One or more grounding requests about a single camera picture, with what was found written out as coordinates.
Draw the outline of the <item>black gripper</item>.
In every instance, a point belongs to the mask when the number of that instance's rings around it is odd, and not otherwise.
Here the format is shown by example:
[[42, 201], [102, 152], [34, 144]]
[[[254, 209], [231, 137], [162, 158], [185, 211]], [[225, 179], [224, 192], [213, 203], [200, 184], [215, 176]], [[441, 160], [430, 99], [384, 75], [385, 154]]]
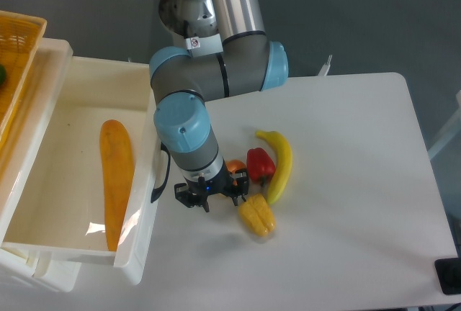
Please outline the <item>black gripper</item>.
[[208, 167], [201, 171], [184, 171], [186, 184], [174, 185], [175, 199], [187, 208], [201, 207], [209, 212], [208, 196], [223, 194], [229, 197], [235, 207], [241, 198], [246, 201], [245, 196], [249, 192], [249, 176], [246, 168], [229, 172], [226, 165], [220, 170], [215, 167]]

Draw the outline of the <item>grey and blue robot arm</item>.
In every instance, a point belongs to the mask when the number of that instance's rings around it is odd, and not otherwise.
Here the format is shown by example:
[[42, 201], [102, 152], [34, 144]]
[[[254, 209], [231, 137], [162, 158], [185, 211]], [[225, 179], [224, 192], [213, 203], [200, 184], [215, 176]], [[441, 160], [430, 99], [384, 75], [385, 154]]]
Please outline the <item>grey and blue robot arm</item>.
[[214, 194], [237, 202], [248, 193], [249, 175], [228, 171], [205, 104], [283, 85], [287, 54], [267, 38], [258, 0], [161, 0], [158, 13], [167, 12], [173, 35], [220, 40], [218, 48], [162, 48], [149, 63], [157, 135], [184, 177], [175, 197], [188, 208], [207, 208]]

